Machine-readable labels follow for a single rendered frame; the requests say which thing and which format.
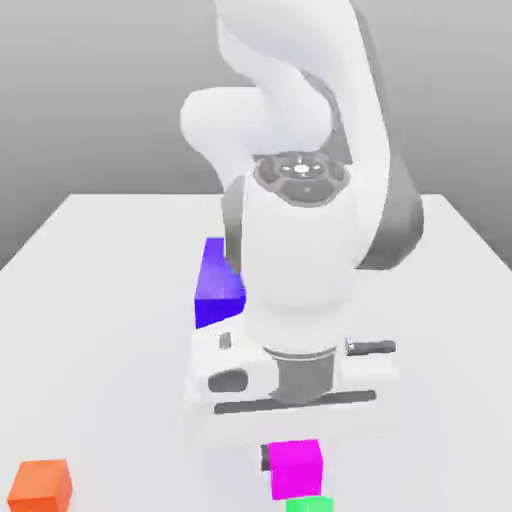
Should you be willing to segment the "small green cube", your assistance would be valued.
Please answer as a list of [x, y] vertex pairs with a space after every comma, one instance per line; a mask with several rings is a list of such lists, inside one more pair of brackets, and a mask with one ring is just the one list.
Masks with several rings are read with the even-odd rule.
[[334, 499], [327, 496], [288, 499], [285, 512], [334, 512]]

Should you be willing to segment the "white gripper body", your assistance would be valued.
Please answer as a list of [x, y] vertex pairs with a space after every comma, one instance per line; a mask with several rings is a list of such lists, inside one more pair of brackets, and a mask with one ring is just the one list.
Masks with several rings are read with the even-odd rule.
[[311, 403], [287, 406], [262, 395], [202, 394], [188, 382], [186, 434], [193, 440], [303, 440], [379, 432], [397, 415], [400, 388], [399, 377], [356, 378]]

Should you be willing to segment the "small orange cube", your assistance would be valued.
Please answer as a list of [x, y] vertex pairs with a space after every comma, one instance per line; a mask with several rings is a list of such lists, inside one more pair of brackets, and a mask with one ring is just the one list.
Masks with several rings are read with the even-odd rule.
[[10, 512], [68, 512], [73, 484], [65, 459], [24, 461], [7, 497]]

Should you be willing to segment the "small magenta cube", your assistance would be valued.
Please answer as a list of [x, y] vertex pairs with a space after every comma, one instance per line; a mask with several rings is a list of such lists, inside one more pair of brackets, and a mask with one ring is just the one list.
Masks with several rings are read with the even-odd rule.
[[268, 458], [273, 500], [280, 501], [321, 494], [323, 455], [318, 440], [270, 443]]

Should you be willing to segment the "large blue box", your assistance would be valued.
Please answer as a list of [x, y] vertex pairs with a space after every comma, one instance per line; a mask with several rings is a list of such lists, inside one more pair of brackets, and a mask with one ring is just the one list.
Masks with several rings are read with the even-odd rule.
[[207, 238], [194, 296], [195, 327], [200, 329], [237, 316], [245, 303], [242, 278], [224, 256], [224, 239]]

